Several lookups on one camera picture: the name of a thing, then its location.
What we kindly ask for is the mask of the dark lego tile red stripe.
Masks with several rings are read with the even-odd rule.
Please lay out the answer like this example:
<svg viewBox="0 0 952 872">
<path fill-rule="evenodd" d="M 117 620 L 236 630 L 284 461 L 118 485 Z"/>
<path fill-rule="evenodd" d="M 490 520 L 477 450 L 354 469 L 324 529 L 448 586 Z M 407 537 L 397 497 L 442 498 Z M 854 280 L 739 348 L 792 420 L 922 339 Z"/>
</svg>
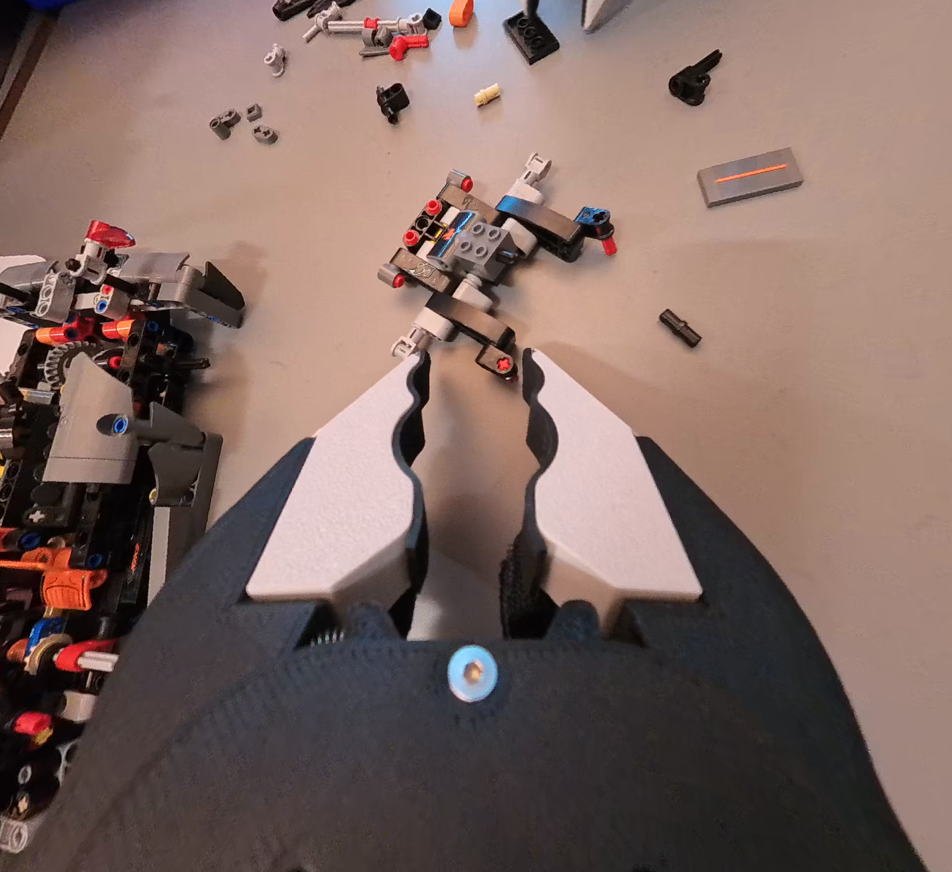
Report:
<svg viewBox="0 0 952 872">
<path fill-rule="evenodd" d="M 764 152 L 703 168 L 697 181 L 708 209 L 803 185 L 791 148 Z"/>
</svg>

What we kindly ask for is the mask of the black connector with axle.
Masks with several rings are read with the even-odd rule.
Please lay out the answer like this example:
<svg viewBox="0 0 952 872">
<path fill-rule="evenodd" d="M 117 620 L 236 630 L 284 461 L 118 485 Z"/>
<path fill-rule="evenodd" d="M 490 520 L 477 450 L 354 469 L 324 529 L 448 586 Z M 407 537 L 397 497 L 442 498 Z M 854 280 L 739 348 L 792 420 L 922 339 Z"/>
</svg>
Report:
<svg viewBox="0 0 952 872">
<path fill-rule="evenodd" d="M 677 71 L 668 81 L 669 93 L 689 106 L 702 104 L 710 84 L 710 71 L 720 63 L 721 58 L 721 50 L 716 49 L 698 62 Z"/>
</svg>

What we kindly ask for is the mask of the black lego plate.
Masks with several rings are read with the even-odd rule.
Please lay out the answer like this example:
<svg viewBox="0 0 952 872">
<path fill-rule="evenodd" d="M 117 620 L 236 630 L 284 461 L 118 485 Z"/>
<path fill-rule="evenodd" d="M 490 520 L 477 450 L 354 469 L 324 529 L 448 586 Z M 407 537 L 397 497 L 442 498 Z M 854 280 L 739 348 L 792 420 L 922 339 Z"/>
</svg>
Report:
<svg viewBox="0 0 952 872">
<path fill-rule="evenodd" d="M 503 21 L 503 27 L 507 37 L 530 66 L 552 56 L 561 47 L 559 39 L 537 14 L 519 10 Z"/>
</svg>

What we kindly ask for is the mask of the black grey lego subassembly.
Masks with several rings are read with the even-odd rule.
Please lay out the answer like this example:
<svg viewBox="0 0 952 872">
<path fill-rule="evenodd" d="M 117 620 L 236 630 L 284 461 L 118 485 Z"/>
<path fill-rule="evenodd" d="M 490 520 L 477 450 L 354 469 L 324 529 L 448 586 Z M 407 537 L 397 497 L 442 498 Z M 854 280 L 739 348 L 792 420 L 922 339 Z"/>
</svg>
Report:
<svg viewBox="0 0 952 872">
<path fill-rule="evenodd" d="M 539 183 L 551 165 L 540 153 L 531 153 L 494 206 L 474 194 L 468 174 L 448 173 L 444 187 L 427 201 L 377 271 L 378 279 L 393 289 L 420 286 L 430 293 L 411 329 L 393 344 L 394 357 L 406 359 L 433 342 L 463 334 L 480 350 L 492 345 L 517 362 L 515 331 L 493 314 L 489 291 L 538 249 L 573 263 L 589 241 L 601 245 L 576 222 L 579 212 L 568 217 L 545 204 Z"/>
</svg>

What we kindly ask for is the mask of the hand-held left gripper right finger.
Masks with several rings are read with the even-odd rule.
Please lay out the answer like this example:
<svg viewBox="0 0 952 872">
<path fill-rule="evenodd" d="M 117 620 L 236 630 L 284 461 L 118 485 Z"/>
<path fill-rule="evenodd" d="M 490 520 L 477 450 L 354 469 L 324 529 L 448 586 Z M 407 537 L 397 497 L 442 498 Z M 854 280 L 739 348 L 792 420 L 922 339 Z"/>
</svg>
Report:
<svg viewBox="0 0 952 872">
<path fill-rule="evenodd" d="M 506 638 L 540 638 L 588 603 L 601 631 L 625 604 L 694 604 L 703 587 L 633 429 L 538 349 L 526 349 L 527 444 L 538 468 L 501 566 Z"/>
</svg>

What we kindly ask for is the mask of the lego car chassis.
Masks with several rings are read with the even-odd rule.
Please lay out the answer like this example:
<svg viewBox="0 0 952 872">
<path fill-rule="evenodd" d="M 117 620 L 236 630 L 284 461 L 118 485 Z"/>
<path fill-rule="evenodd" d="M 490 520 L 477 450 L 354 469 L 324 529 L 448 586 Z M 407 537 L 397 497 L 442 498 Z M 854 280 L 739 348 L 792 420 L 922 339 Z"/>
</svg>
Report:
<svg viewBox="0 0 952 872">
<path fill-rule="evenodd" d="M 129 634 L 204 534 L 222 450 L 183 415 L 208 359 L 174 314 L 238 329 L 212 263 L 92 220 L 64 261 L 2 261 L 2 869 L 38 839 Z"/>
</svg>

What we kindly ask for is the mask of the black lego pin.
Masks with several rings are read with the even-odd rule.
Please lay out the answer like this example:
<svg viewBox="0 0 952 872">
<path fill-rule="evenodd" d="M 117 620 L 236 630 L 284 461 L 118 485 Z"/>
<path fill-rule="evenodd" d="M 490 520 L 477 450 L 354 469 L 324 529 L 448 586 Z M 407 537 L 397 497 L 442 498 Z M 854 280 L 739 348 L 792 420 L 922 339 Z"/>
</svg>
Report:
<svg viewBox="0 0 952 872">
<path fill-rule="evenodd" d="M 702 342 L 701 334 L 669 308 L 661 312 L 659 321 L 669 332 L 691 349 L 695 349 Z"/>
</svg>

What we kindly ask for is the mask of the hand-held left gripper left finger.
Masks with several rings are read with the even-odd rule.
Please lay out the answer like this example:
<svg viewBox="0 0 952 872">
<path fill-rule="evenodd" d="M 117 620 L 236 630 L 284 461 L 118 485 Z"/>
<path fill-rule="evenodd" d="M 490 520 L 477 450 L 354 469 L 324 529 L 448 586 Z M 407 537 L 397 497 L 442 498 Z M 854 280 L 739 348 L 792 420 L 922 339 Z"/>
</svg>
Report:
<svg viewBox="0 0 952 872">
<path fill-rule="evenodd" d="M 256 602 L 388 610 L 411 629 L 428 563 L 421 483 L 430 357 L 419 351 L 322 426 L 245 587 Z"/>
</svg>

